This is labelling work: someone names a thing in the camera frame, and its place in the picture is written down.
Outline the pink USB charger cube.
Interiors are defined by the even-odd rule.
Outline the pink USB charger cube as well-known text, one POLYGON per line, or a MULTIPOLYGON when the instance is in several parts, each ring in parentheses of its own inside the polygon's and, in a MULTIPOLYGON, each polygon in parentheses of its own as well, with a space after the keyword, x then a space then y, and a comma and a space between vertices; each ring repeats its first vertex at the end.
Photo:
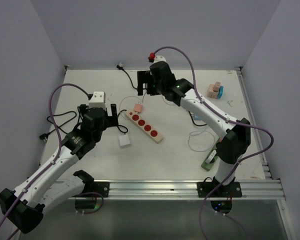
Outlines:
POLYGON ((141 113, 143 111, 143 104, 136 103, 133 107, 133 111, 135 111, 136 113, 141 113))

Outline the white USB charger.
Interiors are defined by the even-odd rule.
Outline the white USB charger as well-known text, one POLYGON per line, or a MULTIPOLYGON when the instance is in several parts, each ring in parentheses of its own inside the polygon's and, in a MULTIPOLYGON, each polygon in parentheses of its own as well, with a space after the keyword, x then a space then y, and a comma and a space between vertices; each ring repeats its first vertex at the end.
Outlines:
POLYGON ((118 137, 119 146, 125 148, 131 145, 130 137, 125 134, 118 137))

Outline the beige power strip red sockets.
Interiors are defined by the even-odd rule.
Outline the beige power strip red sockets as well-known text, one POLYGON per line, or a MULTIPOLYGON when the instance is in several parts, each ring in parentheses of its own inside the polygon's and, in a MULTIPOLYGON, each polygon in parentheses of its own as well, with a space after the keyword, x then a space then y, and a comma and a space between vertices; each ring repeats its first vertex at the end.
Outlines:
POLYGON ((125 112, 125 116, 156 144, 159 144, 163 140, 163 135, 152 124, 144 120, 132 109, 128 109, 125 112))

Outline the blue USB charger cube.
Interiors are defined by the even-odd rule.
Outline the blue USB charger cube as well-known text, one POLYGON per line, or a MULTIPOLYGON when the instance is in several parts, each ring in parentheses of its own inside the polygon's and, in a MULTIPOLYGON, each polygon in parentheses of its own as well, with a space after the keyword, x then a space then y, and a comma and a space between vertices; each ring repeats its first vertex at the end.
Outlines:
POLYGON ((197 115, 195 115, 195 114, 193 114, 193 113, 191 113, 190 116, 192 117, 192 119, 193 119, 194 121, 201 121, 201 119, 200 119, 197 115))

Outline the green power strip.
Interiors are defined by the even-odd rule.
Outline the green power strip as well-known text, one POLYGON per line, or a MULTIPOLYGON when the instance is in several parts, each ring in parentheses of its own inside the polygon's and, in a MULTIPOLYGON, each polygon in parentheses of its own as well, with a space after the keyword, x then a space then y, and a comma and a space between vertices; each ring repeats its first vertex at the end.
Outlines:
POLYGON ((212 167, 214 166, 214 164, 216 163, 217 159, 218 159, 218 154, 217 154, 217 147, 220 145, 220 141, 218 140, 213 147, 211 148, 211 150, 209 151, 209 153, 207 154, 206 158, 204 159, 203 163, 201 164, 201 168, 207 172, 209 172, 212 167))

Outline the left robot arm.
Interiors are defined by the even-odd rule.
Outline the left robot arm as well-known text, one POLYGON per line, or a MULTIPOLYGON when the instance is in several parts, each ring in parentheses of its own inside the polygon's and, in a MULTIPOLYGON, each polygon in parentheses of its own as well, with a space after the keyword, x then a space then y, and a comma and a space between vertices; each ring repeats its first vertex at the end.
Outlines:
POLYGON ((116 104, 111 113, 103 107, 82 104, 82 121, 59 143, 52 154, 33 175, 13 190, 5 188, 0 193, 0 208, 4 218, 9 219, 23 234, 34 230, 49 209, 66 199, 89 196, 94 190, 94 178, 83 170, 76 171, 64 184, 56 180, 70 167, 93 150, 107 128, 118 125, 116 104))

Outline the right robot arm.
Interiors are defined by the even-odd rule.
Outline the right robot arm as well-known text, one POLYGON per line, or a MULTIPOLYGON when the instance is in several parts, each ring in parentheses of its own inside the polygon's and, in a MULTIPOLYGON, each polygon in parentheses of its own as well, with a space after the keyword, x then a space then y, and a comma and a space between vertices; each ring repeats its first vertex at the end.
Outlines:
POLYGON ((225 196, 235 178, 235 165, 251 144, 250 122, 220 110, 198 92, 195 82, 176 79, 164 61, 152 64, 149 70, 137 72, 137 94, 141 96, 143 92, 151 96, 162 95, 167 101, 194 113, 221 138, 216 149, 220 163, 212 189, 217 196, 225 196))

